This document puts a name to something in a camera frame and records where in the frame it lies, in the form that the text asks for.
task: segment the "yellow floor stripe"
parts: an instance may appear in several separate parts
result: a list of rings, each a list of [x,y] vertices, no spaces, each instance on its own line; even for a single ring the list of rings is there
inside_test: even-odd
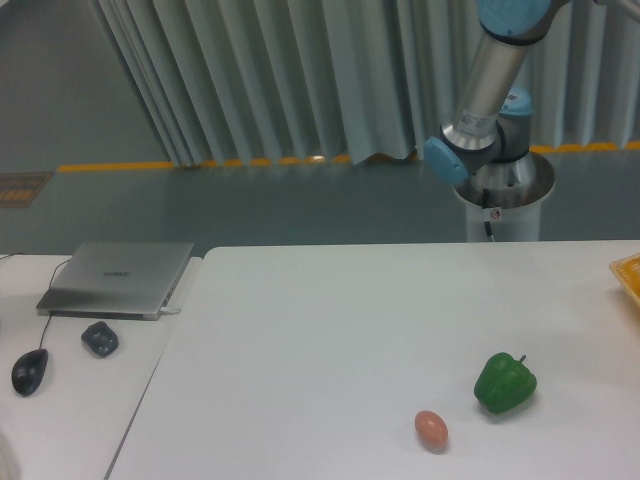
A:
[[[559,147],[548,145],[536,145],[531,151],[539,154],[545,153],[581,153],[581,152],[612,152],[619,149],[614,143],[590,143],[588,145],[566,144]],[[629,142],[622,150],[640,150],[640,142]],[[329,163],[350,163],[349,155],[338,155]],[[297,157],[284,157],[277,162],[278,165],[300,165],[310,163],[327,163],[324,157],[314,156],[305,159]],[[249,162],[251,166],[267,167],[274,165],[268,158],[256,158]],[[201,168],[217,167],[242,167],[244,163],[238,159],[225,160],[222,164],[215,160],[206,160],[200,164]],[[175,168],[171,162],[135,162],[135,163],[96,163],[80,165],[60,165],[57,169],[60,173],[68,172],[105,172],[115,170],[160,170]]]

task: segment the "black mouse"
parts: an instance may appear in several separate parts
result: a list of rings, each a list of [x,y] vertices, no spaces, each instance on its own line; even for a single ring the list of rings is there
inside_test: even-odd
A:
[[[15,391],[23,397],[35,392],[42,382],[48,360],[49,352],[46,348],[32,350],[21,356],[11,371],[11,383]]]
[[[99,357],[110,355],[118,348],[118,335],[109,325],[100,321],[89,326],[82,334],[82,341]]]

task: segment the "egg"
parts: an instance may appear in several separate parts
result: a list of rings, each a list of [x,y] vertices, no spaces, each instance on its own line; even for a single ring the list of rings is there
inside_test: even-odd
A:
[[[420,438],[432,447],[444,447],[449,438],[449,430],[440,415],[428,410],[416,415],[416,431]]]

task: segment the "white table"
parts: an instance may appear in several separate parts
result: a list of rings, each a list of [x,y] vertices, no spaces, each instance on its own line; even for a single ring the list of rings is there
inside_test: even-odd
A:
[[[220,248],[203,263],[112,479],[640,478],[640,242]],[[506,351],[538,378],[494,418]],[[415,414],[450,431],[436,455]]]
[[[38,348],[47,317],[35,307],[55,266],[67,258],[0,261],[0,453],[14,480],[104,478],[180,317],[108,320],[120,346],[105,359],[80,340],[98,320],[53,317],[43,345],[49,351],[43,382],[31,397],[20,397],[11,369],[22,354]],[[184,303],[201,263],[191,260],[172,309]]]

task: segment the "silver laptop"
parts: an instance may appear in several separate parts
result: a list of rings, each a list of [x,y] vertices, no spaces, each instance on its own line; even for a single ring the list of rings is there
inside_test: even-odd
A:
[[[38,303],[38,313],[157,320],[192,248],[192,243],[83,243]]]

